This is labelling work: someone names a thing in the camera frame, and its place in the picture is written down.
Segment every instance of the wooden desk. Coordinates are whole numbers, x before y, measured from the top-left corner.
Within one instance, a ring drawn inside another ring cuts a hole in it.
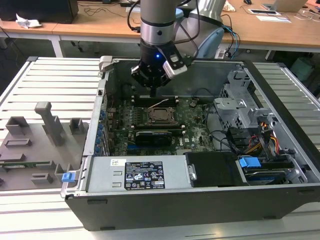
[[[229,2],[235,7],[236,12],[227,14],[230,15],[233,30],[240,35],[243,45],[269,46],[272,50],[278,50],[276,47],[297,48],[297,51],[299,48],[320,47],[320,22],[300,20],[295,17],[297,13],[293,12],[283,13],[283,17],[287,16],[291,23],[260,21],[256,15],[248,14],[248,9],[264,9],[262,3],[273,3],[274,0],[252,0],[252,5],[246,5],[242,0],[229,0]],[[227,16],[222,19],[226,25],[230,25]],[[230,35],[225,34],[223,40],[230,42]]]
[[[292,52],[320,52],[320,22],[300,20],[297,13],[284,13],[292,23],[260,21],[247,9],[263,9],[262,3],[274,0],[252,0],[246,5],[242,0],[229,0],[236,12],[222,12],[230,15],[233,30],[240,35],[242,49],[260,49]],[[24,29],[15,22],[3,22],[4,30],[12,38],[48,39],[51,41],[55,55],[63,57],[61,41],[89,41],[114,43],[139,43],[140,35],[127,26],[126,8],[119,5],[105,5],[97,2],[79,2],[79,13],[72,24],[43,23],[43,27]],[[100,12],[85,12],[85,9],[99,9]],[[226,25],[230,25],[228,17],[222,17]],[[140,14],[132,13],[131,24],[140,24]],[[225,49],[231,42],[231,36],[225,34],[220,45]]]
[[[90,4],[88,2],[79,2],[79,4],[81,5],[78,5],[78,15],[72,24],[57,24],[52,31],[53,34],[109,38],[140,38],[140,34],[131,31],[127,25],[128,13],[125,7],[121,7],[120,5],[108,6],[105,4],[88,6]],[[94,13],[94,11],[99,8],[101,8],[100,12]],[[130,22],[133,26],[140,25],[140,13],[131,13]]]

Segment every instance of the paper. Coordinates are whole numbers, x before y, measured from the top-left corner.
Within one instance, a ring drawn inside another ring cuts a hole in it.
[[[235,12],[236,9],[234,8],[234,6],[232,6],[228,0],[225,1],[224,6],[223,6],[223,11],[226,12]]]
[[[291,21],[285,17],[276,16],[256,16],[260,21],[278,22],[278,23],[291,23]]]
[[[23,27],[25,29],[28,28],[36,28],[36,27],[41,27],[42,25],[39,23],[38,20],[28,20],[28,19],[24,19],[23,17],[18,16],[18,14],[16,14],[16,20],[15,22],[20,26]]]
[[[130,11],[130,8],[131,7],[127,7],[126,9],[125,9],[125,11],[126,12],[129,12]],[[135,6],[133,9],[132,9],[132,13],[140,13],[140,7],[139,6]]]

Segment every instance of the blue latch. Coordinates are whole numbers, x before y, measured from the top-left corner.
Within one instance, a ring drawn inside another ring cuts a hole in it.
[[[76,174],[74,172],[66,172],[62,175],[63,183],[74,183],[76,180]]]
[[[242,168],[261,168],[261,163],[257,157],[254,156],[244,156],[239,159],[239,163]]]

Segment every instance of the yellow wire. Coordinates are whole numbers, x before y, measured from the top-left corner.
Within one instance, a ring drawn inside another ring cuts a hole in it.
[[[251,148],[249,151],[246,152],[246,154],[253,152],[254,150],[256,150],[257,148],[261,147],[261,143],[258,143],[256,146],[254,146],[253,148]]]
[[[275,151],[277,152],[277,149],[278,149],[277,139],[275,137],[270,137],[270,138],[274,140],[274,147],[275,147]]]

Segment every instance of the label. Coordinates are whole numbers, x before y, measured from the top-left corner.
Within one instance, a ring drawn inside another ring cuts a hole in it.
[[[26,166],[24,165],[12,165],[12,166],[3,166],[5,169],[23,169]]]
[[[165,189],[162,161],[126,162],[124,188],[126,190]]]
[[[111,159],[110,166],[111,167],[124,166],[126,162],[127,162],[127,159]]]

